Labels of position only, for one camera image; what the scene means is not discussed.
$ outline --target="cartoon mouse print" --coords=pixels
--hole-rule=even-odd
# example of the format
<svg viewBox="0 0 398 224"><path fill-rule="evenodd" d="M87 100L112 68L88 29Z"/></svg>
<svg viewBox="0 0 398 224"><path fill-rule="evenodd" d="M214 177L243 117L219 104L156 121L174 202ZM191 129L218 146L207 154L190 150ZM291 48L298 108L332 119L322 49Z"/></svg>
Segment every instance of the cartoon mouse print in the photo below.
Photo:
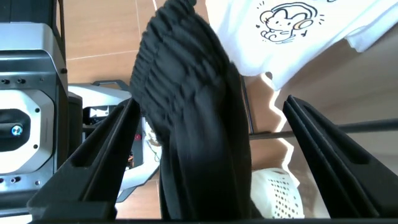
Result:
<svg viewBox="0 0 398 224"><path fill-rule="evenodd" d="M276 44L289 43L296 35L305 37L307 28L314 23L317 17L317 9L304 2L280 4L261 13L260 21L265 24L263 26L265 30L261 31L261 35ZM318 23L322 24L322 21L324 20L321 18Z"/></svg>

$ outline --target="perforated white basket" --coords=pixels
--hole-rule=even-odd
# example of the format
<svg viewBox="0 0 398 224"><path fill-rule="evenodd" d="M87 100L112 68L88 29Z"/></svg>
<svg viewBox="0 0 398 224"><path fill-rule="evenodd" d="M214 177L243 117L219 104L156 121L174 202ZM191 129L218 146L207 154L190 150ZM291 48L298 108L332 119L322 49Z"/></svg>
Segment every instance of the perforated white basket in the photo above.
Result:
<svg viewBox="0 0 398 224"><path fill-rule="evenodd" d="M254 171L251 198L264 218L304 218L299 190L283 169Z"/></svg>

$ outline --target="white t-shirt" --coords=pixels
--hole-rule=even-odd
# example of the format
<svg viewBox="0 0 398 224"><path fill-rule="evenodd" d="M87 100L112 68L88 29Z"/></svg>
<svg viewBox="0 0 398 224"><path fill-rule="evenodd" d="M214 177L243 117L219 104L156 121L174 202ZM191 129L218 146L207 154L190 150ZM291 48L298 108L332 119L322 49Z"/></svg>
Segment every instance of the white t-shirt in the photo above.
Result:
<svg viewBox="0 0 398 224"><path fill-rule="evenodd" d="M206 5L210 26L239 72L271 72L274 90L335 42L347 38L364 51L398 20L392 16L398 0L207 0ZM370 29L388 12L389 19Z"/></svg>

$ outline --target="ruched black fabric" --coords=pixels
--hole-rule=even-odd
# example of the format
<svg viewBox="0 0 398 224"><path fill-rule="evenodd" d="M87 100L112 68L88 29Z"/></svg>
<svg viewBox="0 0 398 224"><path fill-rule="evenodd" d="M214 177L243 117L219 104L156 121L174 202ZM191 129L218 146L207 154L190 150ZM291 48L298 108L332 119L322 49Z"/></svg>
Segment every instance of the ruched black fabric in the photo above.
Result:
<svg viewBox="0 0 398 224"><path fill-rule="evenodd" d="M246 219L251 154L239 73L195 3L169 0L150 20L131 93L163 147L162 218Z"/></svg>

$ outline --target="tiled floor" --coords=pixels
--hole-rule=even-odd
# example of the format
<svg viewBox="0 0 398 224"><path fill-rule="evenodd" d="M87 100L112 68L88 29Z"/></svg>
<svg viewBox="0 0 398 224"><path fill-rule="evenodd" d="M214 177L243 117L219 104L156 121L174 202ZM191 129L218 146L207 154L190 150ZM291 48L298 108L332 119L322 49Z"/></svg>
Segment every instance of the tiled floor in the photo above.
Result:
<svg viewBox="0 0 398 224"><path fill-rule="evenodd" d="M70 83L121 79L129 82L146 24L165 0L64 1ZM197 13L208 21L205 0ZM256 131L273 131L280 118L269 110L273 94L263 82L248 87ZM253 169L280 166L285 148L277 140L252 141ZM159 176L117 204L118 218L160 218Z"/></svg>

